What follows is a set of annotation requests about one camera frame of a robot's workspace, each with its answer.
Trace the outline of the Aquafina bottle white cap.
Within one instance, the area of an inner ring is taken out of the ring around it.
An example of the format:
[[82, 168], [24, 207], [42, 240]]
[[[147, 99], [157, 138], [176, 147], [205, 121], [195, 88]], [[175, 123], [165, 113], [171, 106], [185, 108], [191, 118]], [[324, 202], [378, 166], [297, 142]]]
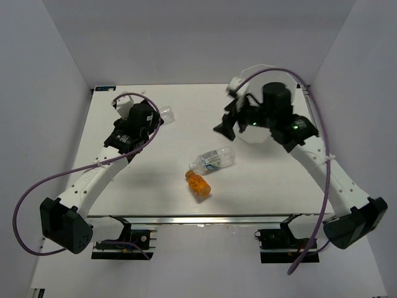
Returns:
[[159, 111], [164, 125], [173, 123], [176, 120], [171, 106], [164, 106], [160, 108]]

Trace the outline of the clear bottle white green label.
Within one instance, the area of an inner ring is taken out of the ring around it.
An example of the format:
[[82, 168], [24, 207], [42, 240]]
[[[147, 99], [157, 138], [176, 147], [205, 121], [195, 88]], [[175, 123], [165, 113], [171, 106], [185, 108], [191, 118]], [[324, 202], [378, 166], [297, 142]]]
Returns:
[[189, 165], [189, 169], [199, 174], [217, 171], [232, 166], [236, 155], [231, 147], [222, 147], [202, 153]]

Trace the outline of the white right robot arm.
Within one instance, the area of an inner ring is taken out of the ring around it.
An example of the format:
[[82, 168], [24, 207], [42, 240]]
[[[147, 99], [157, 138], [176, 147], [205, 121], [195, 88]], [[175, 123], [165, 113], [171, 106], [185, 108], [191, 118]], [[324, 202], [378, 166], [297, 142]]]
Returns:
[[293, 111], [290, 90], [280, 82], [262, 87], [262, 102], [251, 104], [246, 87], [230, 83], [226, 92], [232, 101], [225, 107], [221, 124], [214, 131], [234, 140], [233, 127], [243, 133], [249, 126], [263, 127], [271, 137], [310, 174], [331, 203], [333, 215], [324, 218], [325, 237], [336, 247], [346, 249], [375, 230], [388, 204], [371, 198], [358, 187], [339, 163], [326, 151], [323, 138], [310, 119]]

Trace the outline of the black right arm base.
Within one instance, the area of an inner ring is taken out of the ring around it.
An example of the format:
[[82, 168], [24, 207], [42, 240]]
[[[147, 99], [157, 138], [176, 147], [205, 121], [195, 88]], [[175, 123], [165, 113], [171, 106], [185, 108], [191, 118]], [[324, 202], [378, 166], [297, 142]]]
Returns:
[[292, 264], [303, 253], [309, 238], [296, 238], [287, 227], [299, 216], [289, 216], [278, 228], [262, 228], [254, 233], [259, 241], [262, 264]]

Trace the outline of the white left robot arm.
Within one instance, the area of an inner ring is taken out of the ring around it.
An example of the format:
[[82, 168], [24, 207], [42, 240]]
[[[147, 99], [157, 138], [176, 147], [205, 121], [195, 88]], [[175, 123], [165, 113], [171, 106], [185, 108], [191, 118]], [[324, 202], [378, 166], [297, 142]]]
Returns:
[[142, 151], [163, 120], [147, 100], [129, 104], [118, 113], [120, 118], [105, 140], [95, 167], [83, 172], [56, 199], [46, 198], [40, 204], [43, 236], [74, 254], [92, 242], [111, 241], [123, 248], [131, 240], [131, 225], [125, 219], [106, 216], [88, 220], [87, 216], [103, 190]]

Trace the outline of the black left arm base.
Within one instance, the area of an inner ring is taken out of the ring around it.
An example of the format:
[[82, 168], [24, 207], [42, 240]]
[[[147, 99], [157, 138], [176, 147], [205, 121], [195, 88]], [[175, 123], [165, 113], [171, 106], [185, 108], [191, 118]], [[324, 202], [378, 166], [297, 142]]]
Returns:
[[150, 260], [156, 247], [157, 230], [134, 226], [123, 217], [88, 218], [92, 227], [94, 260]]

